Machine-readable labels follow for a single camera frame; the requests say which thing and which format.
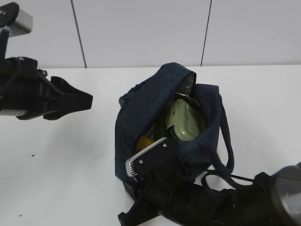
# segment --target white table surface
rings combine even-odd
[[[190,69],[198,83],[220,86],[235,174],[253,178],[301,161],[301,66]],[[51,69],[50,76],[92,94],[92,110],[57,121],[0,117],[0,225],[120,225],[117,215],[133,201],[114,176],[118,98],[157,70]],[[218,152],[225,162],[222,142]],[[223,187],[216,178],[211,185]],[[143,225],[175,224],[157,217]]]

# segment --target bag strap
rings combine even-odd
[[[202,146],[209,153],[213,167],[220,172],[230,174],[233,172],[234,169],[234,153],[231,146],[230,130],[228,126],[227,116],[223,105],[221,111],[222,111],[222,115],[221,115],[220,127],[222,130],[222,136],[228,152],[227,165],[225,166],[222,163],[220,157],[218,156],[217,152],[212,148],[211,143],[207,137],[203,139]]]

